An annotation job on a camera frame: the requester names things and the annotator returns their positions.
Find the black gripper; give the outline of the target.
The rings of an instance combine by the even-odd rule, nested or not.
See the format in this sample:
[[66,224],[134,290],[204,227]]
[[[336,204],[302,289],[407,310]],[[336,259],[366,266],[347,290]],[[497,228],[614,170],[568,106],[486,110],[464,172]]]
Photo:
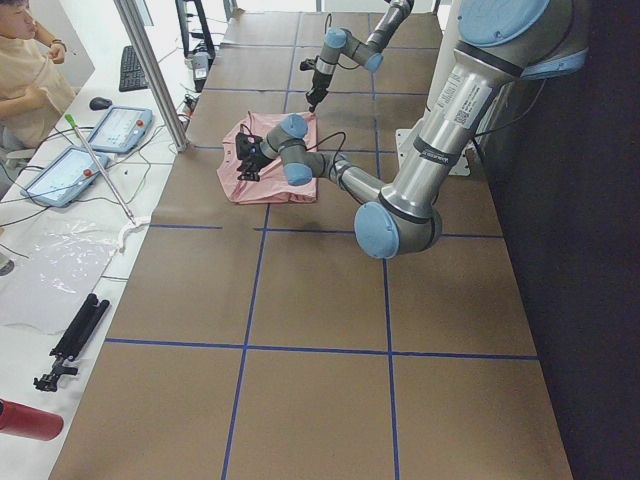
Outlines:
[[310,90],[305,93],[310,111],[315,111],[316,107],[325,99],[332,78],[332,74],[324,74],[319,71],[314,72],[312,86]]
[[260,171],[267,166],[267,157],[262,154],[258,147],[251,147],[249,150],[240,150],[237,154],[241,161],[237,168],[241,181],[259,181]]

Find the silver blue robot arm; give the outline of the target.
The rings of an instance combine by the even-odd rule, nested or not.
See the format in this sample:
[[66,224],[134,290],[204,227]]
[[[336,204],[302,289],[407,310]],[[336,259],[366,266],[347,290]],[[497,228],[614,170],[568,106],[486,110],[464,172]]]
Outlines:
[[588,52],[587,1],[464,1],[454,21],[454,65],[435,104],[416,123],[412,145],[394,180],[385,183],[338,154],[311,151],[305,120],[292,114],[263,136],[236,137],[238,173],[255,181],[280,160],[287,182],[325,178],[359,203],[354,230],[369,256],[421,252],[439,238],[434,208],[440,186],[500,89],[579,70]]
[[356,38],[346,28],[330,27],[325,32],[320,53],[300,64],[301,71],[313,71],[312,86],[305,93],[310,112],[314,112],[329,93],[333,75],[342,56],[371,73],[379,69],[383,61],[382,52],[414,7],[412,0],[388,1],[388,4],[388,10],[365,41]]

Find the person left hand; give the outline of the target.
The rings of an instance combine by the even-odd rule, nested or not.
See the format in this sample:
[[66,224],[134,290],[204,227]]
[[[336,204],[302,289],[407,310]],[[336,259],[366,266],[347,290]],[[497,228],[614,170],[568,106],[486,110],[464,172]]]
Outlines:
[[66,45],[54,39],[49,46],[48,56],[54,64],[62,64],[65,61],[66,52]]

